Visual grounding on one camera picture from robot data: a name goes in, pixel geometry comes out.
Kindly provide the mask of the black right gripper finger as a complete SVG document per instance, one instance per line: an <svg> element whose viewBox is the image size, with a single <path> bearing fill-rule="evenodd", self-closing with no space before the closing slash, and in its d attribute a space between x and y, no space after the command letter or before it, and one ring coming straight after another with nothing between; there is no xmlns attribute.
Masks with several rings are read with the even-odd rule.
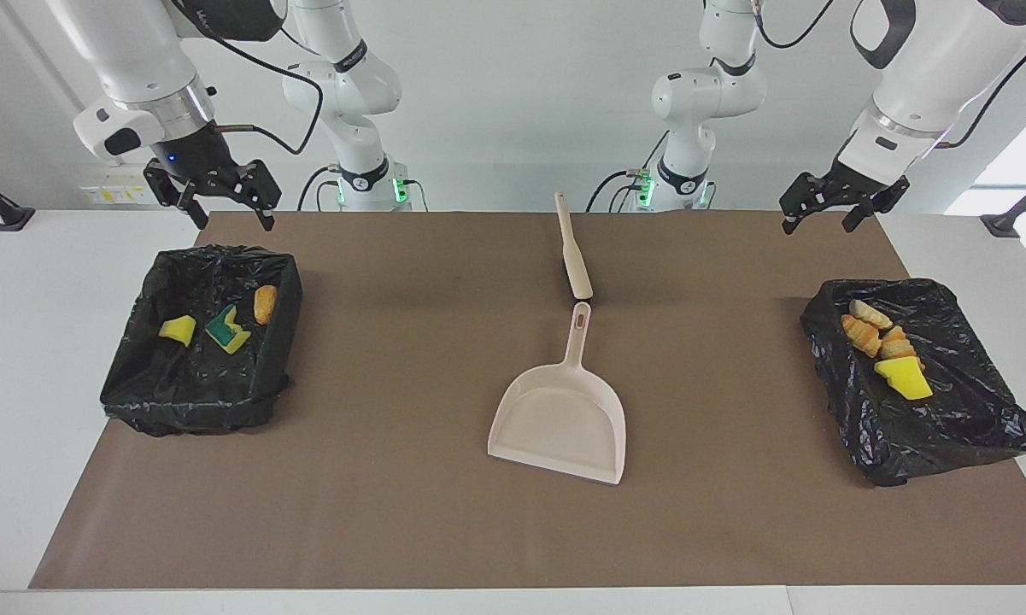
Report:
<svg viewBox="0 0 1026 615"><path fill-rule="evenodd" d="M225 197L255 212L264 231L273 230L273 212L281 200L281 187L263 160L223 165L218 168L218 182Z"/></svg>
<svg viewBox="0 0 1026 615"><path fill-rule="evenodd" d="M180 190L172 176L160 162L147 163L143 168L143 176L160 206L188 215L197 230L204 230L208 226L208 214L196 199L196 184L192 180L188 180Z"/></svg>

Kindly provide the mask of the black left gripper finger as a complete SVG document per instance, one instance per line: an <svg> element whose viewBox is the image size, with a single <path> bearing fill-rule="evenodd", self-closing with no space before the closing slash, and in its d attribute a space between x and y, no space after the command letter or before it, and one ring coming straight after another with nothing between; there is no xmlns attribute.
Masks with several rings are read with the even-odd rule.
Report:
<svg viewBox="0 0 1026 615"><path fill-rule="evenodd" d="M910 188L910 179L902 176L887 188L877 191L873 196L861 196L856 206L845 215L841 225L847 233L852 233L865 219L877 214L890 213Z"/></svg>
<svg viewBox="0 0 1026 615"><path fill-rule="evenodd" d="M808 215L844 205L846 198L849 182L841 176L829 174L817 178L811 172L800 172L779 198L783 233L793 234Z"/></svg>

